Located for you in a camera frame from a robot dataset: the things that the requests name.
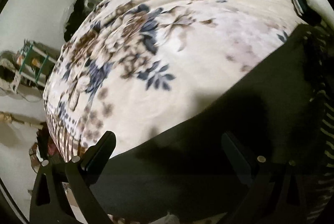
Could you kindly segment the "black grey striped shirt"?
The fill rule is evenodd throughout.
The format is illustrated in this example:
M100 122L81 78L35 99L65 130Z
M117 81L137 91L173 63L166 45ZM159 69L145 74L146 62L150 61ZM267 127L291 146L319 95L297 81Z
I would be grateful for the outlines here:
M299 25L205 111L110 159L106 213L333 223L333 34Z

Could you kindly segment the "green metal shelf rack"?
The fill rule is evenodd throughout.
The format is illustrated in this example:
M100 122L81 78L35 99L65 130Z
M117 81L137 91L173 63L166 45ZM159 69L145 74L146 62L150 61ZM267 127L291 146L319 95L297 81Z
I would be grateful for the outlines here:
M57 63L58 52L34 40L24 40L23 47L17 52L16 64L19 74L43 90Z

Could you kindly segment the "floral cream bed blanket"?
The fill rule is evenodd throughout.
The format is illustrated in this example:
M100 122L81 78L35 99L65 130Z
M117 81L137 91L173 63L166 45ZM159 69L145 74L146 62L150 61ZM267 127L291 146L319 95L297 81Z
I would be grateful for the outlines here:
M294 0L102 0L44 90L63 163L107 131L121 155L205 111L307 25Z

